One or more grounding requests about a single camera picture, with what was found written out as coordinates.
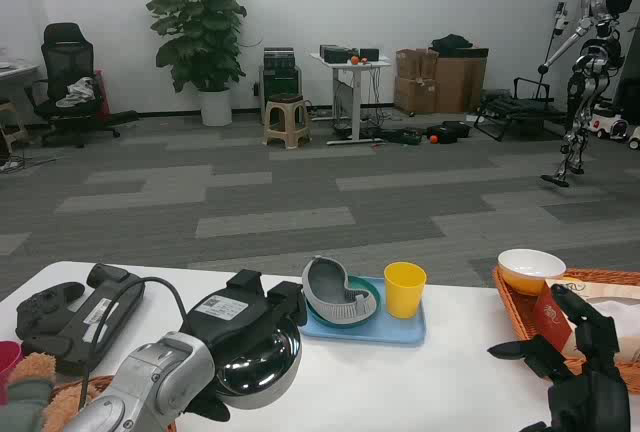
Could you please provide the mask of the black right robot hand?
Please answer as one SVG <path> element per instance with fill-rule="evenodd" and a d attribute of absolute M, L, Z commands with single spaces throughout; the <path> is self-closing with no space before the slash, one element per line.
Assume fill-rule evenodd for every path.
<path fill-rule="evenodd" d="M 543 336 L 495 345 L 488 352 L 501 360 L 520 360 L 540 378 L 549 378 L 551 423 L 527 431 L 629 431 L 629 392 L 614 358 L 619 342 L 614 319 L 606 317 L 564 285 L 551 287 L 554 301 L 576 326 L 576 345 L 586 358 L 573 374 L 563 355 Z"/>

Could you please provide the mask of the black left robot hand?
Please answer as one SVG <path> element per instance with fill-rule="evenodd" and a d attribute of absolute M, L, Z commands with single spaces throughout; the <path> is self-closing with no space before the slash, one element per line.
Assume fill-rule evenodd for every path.
<path fill-rule="evenodd" d="M 303 286 L 282 281 L 263 288 L 261 274 L 243 269 L 186 315 L 180 331 L 200 340 L 213 361 L 206 387 L 186 411 L 215 422 L 230 410 L 255 410 L 291 387 L 302 359 L 299 328 L 307 323 Z"/>

